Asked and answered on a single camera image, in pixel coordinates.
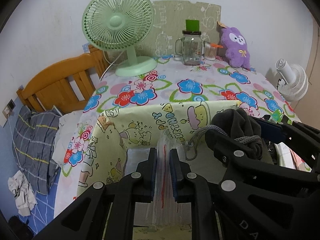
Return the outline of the green tissue pack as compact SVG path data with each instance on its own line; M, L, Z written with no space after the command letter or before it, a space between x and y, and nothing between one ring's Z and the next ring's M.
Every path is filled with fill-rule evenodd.
M276 124L292 124L291 119L289 119L283 112L281 112L279 109L276 109L272 115L271 115L271 121Z

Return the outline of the clear plastic bag pack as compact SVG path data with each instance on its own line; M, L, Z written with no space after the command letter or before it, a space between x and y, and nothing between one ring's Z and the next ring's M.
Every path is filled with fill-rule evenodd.
M182 225L185 208L175 202L170 172L170 150L176 141L165 129L157 141L157 168L153 201L148 205L146 222L152 228Z

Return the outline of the black drawstring pouch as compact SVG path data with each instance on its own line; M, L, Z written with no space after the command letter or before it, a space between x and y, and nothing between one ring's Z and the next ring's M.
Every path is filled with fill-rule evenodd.
M197 157L197 145L210 129L250 148L253 151L249 154L251 159L273 164L267 145L261 137L261 126L242 108L225 109L214 115L210 124L199 128L186 143L186 151L194 149L194 155L191 158L185 155L187 161Z

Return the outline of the beige wardrobe door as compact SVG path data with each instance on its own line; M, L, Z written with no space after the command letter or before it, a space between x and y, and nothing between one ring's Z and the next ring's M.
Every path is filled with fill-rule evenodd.
M319 129L319 26L315 20L306 74L309 79L308 91L296 103L294 110L303 123Z

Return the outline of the white standing fan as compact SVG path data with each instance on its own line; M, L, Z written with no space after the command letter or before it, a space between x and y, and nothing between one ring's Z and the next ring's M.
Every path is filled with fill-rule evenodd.
M281 80L277 87L278 92L288 102L299 101L308 91L309 80L302 66L289 64L284 59L279 59L275 68L281 75Z

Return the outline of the yellow fabric storage box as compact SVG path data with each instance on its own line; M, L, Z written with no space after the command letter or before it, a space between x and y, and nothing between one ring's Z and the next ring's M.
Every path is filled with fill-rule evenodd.
M103 111L93 127L81 167L77 195L97 181L112 184L133 172L144 161L149 149L157 148L160 132L168 129L182 153L193 134L210 123L213 116L225 109L237 109L238 100L161 103ZM134 224L147 227L149 204L137 203ZM191 205L185 208L184 223L191 225Z

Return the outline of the crumpled white cloth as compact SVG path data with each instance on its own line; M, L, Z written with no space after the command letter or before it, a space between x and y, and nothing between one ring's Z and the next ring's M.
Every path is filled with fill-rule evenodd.
M14 195L18 214L23 217L30 216L37 201L30 183L21 171L17 171L13 177L8 179L8 188Z

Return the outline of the grey plaid pillow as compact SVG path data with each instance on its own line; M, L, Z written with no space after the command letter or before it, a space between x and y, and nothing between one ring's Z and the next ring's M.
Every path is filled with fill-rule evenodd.
M59 166L53 161L61 115L56 109L37 112L23 106L13 132L12 150L34 192L48 195Z

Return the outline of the floral tablecloth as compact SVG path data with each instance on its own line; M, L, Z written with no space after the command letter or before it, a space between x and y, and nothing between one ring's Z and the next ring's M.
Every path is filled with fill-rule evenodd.
M117 77L109 71L82 110L62 113L53 159L61 166L55 198L56 215L76 199L89 140L103 111L161 103L238 100L247 114L262 118L279 109L298 120L291 105L262 74L234 69L221 60L185 66L178 58L157 59L157 67L140 76Z

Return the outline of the cotton swab container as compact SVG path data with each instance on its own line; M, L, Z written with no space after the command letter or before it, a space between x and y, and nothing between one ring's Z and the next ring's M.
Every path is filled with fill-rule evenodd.
M215 43L210 43L210 42L207 42L207 41L204 41L203 42L203 48L204 48L204 58L206 60L214 60L217 56L217 53L218 53L218 50L220 48L223 48L222 45L219 45L219 44L215 44Z

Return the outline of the glass mason jar mug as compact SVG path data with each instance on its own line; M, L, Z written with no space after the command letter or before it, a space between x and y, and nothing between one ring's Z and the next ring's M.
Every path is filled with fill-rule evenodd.
M175 42L175 54L181 57L186 66L196 66L201 63L202 38L200 31L182 31L183 37Z

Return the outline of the green cup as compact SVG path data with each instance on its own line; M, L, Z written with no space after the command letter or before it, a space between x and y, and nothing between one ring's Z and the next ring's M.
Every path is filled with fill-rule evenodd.
M200 22L199 20L185 20L185 30L189 32L199 32L200 31Z

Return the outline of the green patterned board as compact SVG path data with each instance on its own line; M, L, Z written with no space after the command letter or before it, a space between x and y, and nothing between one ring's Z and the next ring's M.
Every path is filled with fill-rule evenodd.
M221 18L221 6L189 1L163 0L152 3L154 21L151 31L135 46L138 56L164 56L175 53L175 42L183 36L186 20L200 22L201 38L219 43L217 22Z

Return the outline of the green desk fan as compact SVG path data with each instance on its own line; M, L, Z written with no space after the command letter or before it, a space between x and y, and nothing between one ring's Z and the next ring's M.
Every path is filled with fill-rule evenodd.
M126 51L127 60L116 67L116 76L139 76L157 66L154 58L135 51L151 31L153 19L150 0L91 0L82 16L82 31L95 48Z

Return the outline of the wall power outlet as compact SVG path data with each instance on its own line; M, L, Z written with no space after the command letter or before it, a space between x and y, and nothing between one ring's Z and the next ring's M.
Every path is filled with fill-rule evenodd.
M14 101L11 99L8 104L5 106L4 110L3 110L3 114L4 115L10 115L13 111L13 109L15 108L15 103Z

